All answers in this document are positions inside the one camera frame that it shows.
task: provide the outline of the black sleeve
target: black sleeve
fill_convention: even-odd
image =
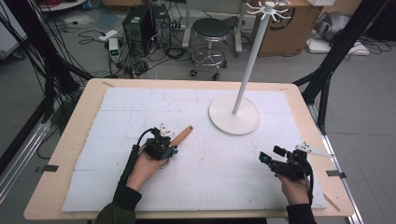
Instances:
[[[309,203],[289,205],[289,224],[317,224]]]
[[[108,204],[97,216],[95,224],[133,224],[134,209],[142,195],[123,185],[118,185],[113,202]]]

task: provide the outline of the person's arm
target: person's arm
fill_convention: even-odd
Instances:
[[[118,185],[113,202],[108,204],[97,216],[95,224],[133,224],[134,209],[142,198],[138,192],[166,160],[155,161],[146,152],[137,159],[126,185]]]
[[[289,202],[289,206],[286,207],[289,224],[316,224],[309,204],[305,181],[290,181],[283,175],[277,175],[277,177],[282,182],[282,191]]]

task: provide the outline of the floor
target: floor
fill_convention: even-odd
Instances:
[[[69,12],[81,11],[79,8],[73,10]],[[99,21],[101,15],[108,11],[95,9],[85,13]],[[121,22],[122,17],[117,17],[111,29],[118,29]],[[62,33],[68,50],[87,71],[103,77],[105,74],[101,71],[108,70],[104,45],[97,42],[80,45],[80,32],[82,30]],[[201,43],[196,37],[191,39],[192,45]],[[232,40],[229,45],[219,43],[218,46],[229,55],[228,67],[220,71],[219,81],[240,81],[245,72],[250,47],[244,47],[244,52],[235,59],[232,56]],[[152,55],[153,58],[162,57],[160,52],[158,54]],[[324,57],[325,55],[303,51],[293,57],[257,58],[250,81],[291,83],[313,72]],[[396,194],[393,191],[396,186],[396,175],[393,175],[396,169],[396,119],[393,118],[396,114],[395,60],[396,50],[369,56],[352,56],[349,61],[344,60],[335,71],[330,90],[327,134],[341,168],[346,173],[346,182],[362,219],[369,224],[394,223],[396,219]],[[213,69],[206,69],[199,72],[197,77],[191,77],[191,68],[189,61],[170,60],[158,64],[154,70],[149,70],[140,78],[211,80],[214,74]],[[43,97],[29,60],[8,58],[0,61],[0,92],[0,152],[3,153]],[[42,145],[40,154],[50,156],[59,137],[57,130]],[[23,211],[40,179],[40,174],[35,170],[46,163],[47,160],[40,159],[36,154],[33,156],[0,204],[0,223],[86,223],[82,220],[39,222],[24,219]],[[318,218],[317,222],[348,223],[344,218]],[[269,218],[268,223],[287,221],[284,218]]]

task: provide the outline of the stool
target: stool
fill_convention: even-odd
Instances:
[[[219,80],[219,65],[221,64],[223,68],[226,68],[227,61],[224,52],[221,49],[213,47],[213,42],[224,41],[233,29],[224,21],[204,18],[195,21],[192,25],[192,30],[195,35],[200,36],[207,44],[192,51],[190,60],[192,63],[195,63],[195,70],[191,70],[190,75],[192,77],[197,75],[199,65],[216,66],[217,72],[213,76],[213,79]]]

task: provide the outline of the human hand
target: human hand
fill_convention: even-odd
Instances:
[[[280,182],[282,182],[282,192],[285,194],[286,199],[290,205],[309,203],[308,199],[308,186],[305,180],[291,181],[283,175],[276,175]]]
[[[146,181],[155,174],[157,168],[162,166],[165,162],[166,160],[156,161],[146,152],[142,152],[134,165],[134,169],[132,170],[126,186],[139,191]]]

